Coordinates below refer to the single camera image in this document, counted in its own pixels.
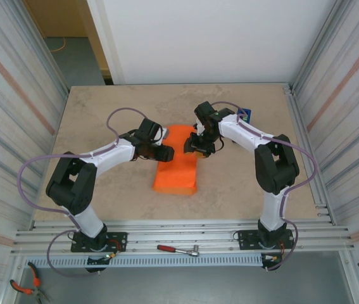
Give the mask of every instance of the wooden table surface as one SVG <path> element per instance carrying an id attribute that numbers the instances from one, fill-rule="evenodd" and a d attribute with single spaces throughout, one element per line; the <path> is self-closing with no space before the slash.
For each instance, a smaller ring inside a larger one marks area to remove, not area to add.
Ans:
<path id="1" fill-rule="evenodd" d="M 161 125 L 195 123 L 193 111 L 203 101 L 230 101 L 252 110 L 251 125 L 273 135 L 285 134 L 296 143 L 286 97 L 281 85 L 126 85 L 72 87 L 53 153 L 85 153 L 115 138 L 106 126 L 108 115 L 129 106 Z M 121 111 L 111 120 L 119 134 L 139 126 L 142 117 Z M 306 179 L 299 153 L 300 175 Z M 51 160 L 40 206 L 56 205 L 45 186 L 58 160 Z M 96 181 L 92 205 L 102 220 L 135 219 L 258 219 L 263 193 L 255 179 L 254 156 L 225 139 L 225 147 L 198 161 L 198 191 L 192 196 L 156 193 L 152 189 L 157 163 L 140 160 L 123 163 Z M 293 191 L 287 202 L 291 219 L 317 216 L 309 186 Z M 36 220 L 66 219 L 58 213 L 37 211 Z"/>

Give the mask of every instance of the orange pliers handle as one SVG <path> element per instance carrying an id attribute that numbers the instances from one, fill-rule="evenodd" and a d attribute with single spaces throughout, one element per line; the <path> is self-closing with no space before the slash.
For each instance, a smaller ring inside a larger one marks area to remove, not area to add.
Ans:
<path id="1" fill-rule="evenodd" d="M 41 285 L 39 271 L 33 263 L 29 262 L 27 265 L 32 269 L 33 272 L 33 286 L 38 288 Z M 10 286 L 12 286 L 12 288 L 19 293 L 25 293 L 26 295 L 31 295 L 33 293 L 33 289 L 20 287 L 14 280 L 10 280 Z"/>

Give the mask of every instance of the floor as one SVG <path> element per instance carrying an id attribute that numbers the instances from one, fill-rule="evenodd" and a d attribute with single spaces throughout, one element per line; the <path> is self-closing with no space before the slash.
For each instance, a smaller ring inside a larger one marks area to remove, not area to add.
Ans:
<path id="1" fill-rule="evenodd" d="M 67 270 L 68 273 L 84 273 Z M 295 253 L 276 272 L 260 267 L 106 269 L 69 279 L 39 269 L 41 289 L 57 303 L 114 304 L 352 304 L 338 252 Z M 31 284 L 30 269 L 22 286 Z M 36 303 L 19 294 L 15 303 Z"/>
<path id="2" fill-rule="evenodd" d="M 66 104 L 54 153 L 85 153 L 114 140 L 106 128 L 109 113 L 121 107 L 141 110 L 162 125 L 193 125 L 195 107 L 203 101 L 226 100 L 252 109 L 251 124 L 271 134 L 286 134 L 296 143 L 293 123 L 281 85 L 104 85 L 73 87 Z M 118 112 L 111 125 L 122 134 L 138 127 L 141 116 Z M 306 179 L 299 153 L 300 175 Z M 51 160 L 47 185 L 58 160 Z M 198 160 L 197 187 L 192 196 L 153 191 L 157 163 L 130 161 L 108 170 L 96 180 L 92 205 L 101 220 L 141 219 L 258 219 L 263 191 L 255 177 L 254 156 L 225 139 L 225 147 L 207 159 Z M 40 206 L 54 208 L 42 191 Z M 293 191 L 287 201 L 291 219 L 317 217 L 309 185 Z M 36 211 L 36 220 L 68 220 L 62 214 Z"/>
<path id="3" fill-rule="evenodd" d="M 46 38 L 50 50 L 63 46 L 63 38 Z M 104 86 L 104 80 L 88 38 L 65 38 L 65 47 L 51 53 L 66 83 L 71 86 Z"/>

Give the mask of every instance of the black mounting plate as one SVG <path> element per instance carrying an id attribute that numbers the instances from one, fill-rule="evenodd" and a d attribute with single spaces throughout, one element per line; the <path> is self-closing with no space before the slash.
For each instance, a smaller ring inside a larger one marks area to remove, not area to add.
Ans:
<path id="1" fill-rule="evenodd" d="M 259 249 L 278 249 L 280 250 L 280 242 L 284 243 L 285 249 L 291 249 L 294 243 L 292 230 L 286 229 L 285 233 L 280 237 L 279 242 L 267 248 L 262 245 L 258 237 L 258 230 L 240 230 L 237 231 L 238 244 L 240 250 L 259 250 Z"/>
<path id="2" fill-rule="evenodd" d="M 115 239 L 121 245 L 121 252 L 126 251 L 127 246 L 127 232 L 107 232 L 106 233 L 107 239 Z M 95 252 L 91 250 L 89 247 L 86 247 L 83 240 L 82 234 L 79 232 L 75 232 L 72 237 L 72 244 L 71 244 L 71 252 Z M 105 247 L 99 252 L 108 252 L 108 253 L 116 253 L 117 245 L 115 242 L 106 242 Z"/>

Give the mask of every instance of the purple cable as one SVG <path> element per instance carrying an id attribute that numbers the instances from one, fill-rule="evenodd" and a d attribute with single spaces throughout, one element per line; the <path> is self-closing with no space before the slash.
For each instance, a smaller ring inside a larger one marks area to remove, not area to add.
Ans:
<path id="1" fill-rule="evenodd" d="M 230 103 L 228 101 L 217 101 L 215 103 L 212 103 L 211 105 L 215 105 L 215 104 L 219 104 L 219 103 L 223 103 L 223 104 L 226 104 L 226 105 L 231 105 L 231 106 L 235 106 L 237 109 L 239 109 L 240 111 L 242 111 L 242 113 L 244 114 L 239 114 L 237 116 L 237 122 L 239 124 L 239 126 L 241 128 L 243 128 L 244 130 L 248 131 L 249 133 L 252 133 L 256 136 L 259 136 L 261 137 L 261 134 L 259 132 L 256 132 L 254 130 L 251 130 L 250 128 L 247 127 L 247 125 L 244 125 L 244 123 L 239 123 L 239 120 L 241 117 L 243 116 L 246 116 L 247 113 L 242 109 L 240 108 L 238 105 L 234 104 L 234 103 Z M 311 155 L 309 152 L 307 152 L 306 150 L 304 150 L 303 148 L 300 148 L 299 146 L 295 145 L 295 144 L 291 144 L 289 142 L 286 142 L 286 141 L 281 141 L 279 139 L 275 139 L 275 138 L 271 138 L 271 137 L 267 137 L 267 136 L 262 136 L 262 139 L 265 139 L 267 141 L 272 141 L 274 143 L 277 143 L 277 144 L 284 144 L 285 146 L 288 146 L 290 148 L 293 148 L 293 149 L 296 149 L 298 151 L 300 151 L 301 153 L 305 154 L 307 157 L 309 157 L 309 159 L 312 161 L 313 163 L 313 173 L 311 174 L 311 176 L 309 178 L 307 178 L 307 180 L 304 180 L 303 182 L 297 184 L 297 185 L 294 185 L 293 187 L 290 187 L 289 189 L 287 189 L 282 197 L 282 200 L 280 201 L 280 209 L 279 209 L 279 217 L 287 224 L 291 224 L 294 228 L 294 231 L 296 233 L 296 237 L 295 237 L 295 240 L 294 240 L 294 244 L 289 252 L 289 254 L 282 260 L 280 261 L 277 265 L 275 266 L 272 266 L 270 268 L 268 268 L 267 270 L 275 270 L 275 269 L 278 269 L 285 261 L 287 261 L 289 259 L 289 257 L 292 255 L 294 249 L 296 248 L 296 244 L 298 242 L 298 239 L 299 239 L 299 231 L 298 231 L 298 227 L 296 226 L 296 224 L 294 222 L 292 222 L 291 220 L 288 220 L 286 218 L 284 218 L 284 205 L 285 205 L 285 200 L 287 198 L 287 194 L 289 192 L 291 192 L 292 190 L 296 189 L 296 188 L 299 188 L 301 186 L 304 186 L 305 184 L 308 184 L 310 181 L 312 181 L 315 177 L 315 175 L 317 174 L 317 163 L 313 157 L 313 155 Z"/>
<path id="2" fill-rule="evenodd" d="M 106 121 L 106 126 L 109 130 L 111 130 L 115 135 L 116 135 L 116 141 L 114 144 L 111 144 L 110 147 L 107 147 L 101 151 L 98 151 L 98 152 L 95 152 L 93 153 L 93 156 L 97 156 L 97 155 L 100 155 L 102 153 L 105 153 L 105 152 L 109 152 L 110 150 L 112 150 L 115 146 L 117 146 L 118 144 L 118 141 L 119 141 L 119 136 L 118 136 L 118 133 L 115 129 L 113 129 L 112 127 L 110 127 L 109 125 L 109 122 L 110 122 L 110 118 L 116 113 L 116 112 L 119 112 L 119 111 L 122 111 L 122 110 L 132 110 L 132 111 L 135 111 L 139 114 L 141 114 L 144 118 L 147 118 L 147 116 L 145 116 L 145 114 L 143 114 L 143 112 L 137 110 L 137 109 L 133 109 L 133 108 L 119 108 L 113 112 L 111 112 L 111 114 L 109 115 L 107 121 Z M 46 208 L 46 207 L 41 207 L 39 205 L 36 205 L 35 203 L 33 203 L 32 201 L 30 201 L 27 196 L 25 195 L 25 193 L 23 192 L 23 188 L 22 188 L 22 174 L 23 174 L 23 171 L 26 169 L 26 167 L 28 165 L 30 165 L 31 163 L 33 162 L 36 162 L 37 160 L 46 160 L 46 159 L 49 159 L 49 158 L 88 158 L 88 157 L 92 157 L 92 155 L 90 154 L 84 154 L 84 155 L 76 155 L 76 154 L 53 154 L 53 155 L 42 155 L 42 156 L 36 156 L 36 157 L 33 157 L 32 159 L 26 161 L 19 169 L 19 172 L 17 174 L 17 189 L 19 191 L 19 194 L 20 196 L 23 198 L 23 200 L 28 204 L 30 205 L 31 207 L 35 208 L 35 209 L 39 209 L 39 210 L 44 210 L 44 211 L 49 211 L 49 212 L 56 212 L 56 213 L 62 213 L 62 214 L 65 214 L 66 216 L 68 216 L 70 218 L 70 220 L 73 222 L 73 224 L 77 227 L 78 230 L 80 230 L 80 226 L 78 224 L 78 222 L 74 219 L 74 217 L 67 211 L 65 210 L 60 210 L 60 209 L 54 209 L 54 208 Z M 87 277 L 87 276 L 91 276 L 93 274 L 96 274 L 95 272 L 94 273 L 91 273 L 91 274 L 65 274 L 59 270 L 57 270 L 54 265 L 51 263 L 50 261 L 50 249 L 51 249 L 51 246 L 53 245 L 53 243 L 55 242 L 56 239 L 58 239 L 60 236 L 62 236 L 63 234 L 65 233 L 69 233 L 69 232 L 76 232 L 76 230 L 67 230 L 67 231 L 64 231 L 64 232 L 61 232 L 59 234 L 57 234 L 54 239 L 50 242 L 49 246 L 48 246 L 48 249 L 47 249 L 47 262 L 48 262 L 48 265 L 50 266 L 51 269 L 53 269 L 56 273 L 58 273 L 59 275 L 61 276 L 64 276 L 64 277 Z"/>

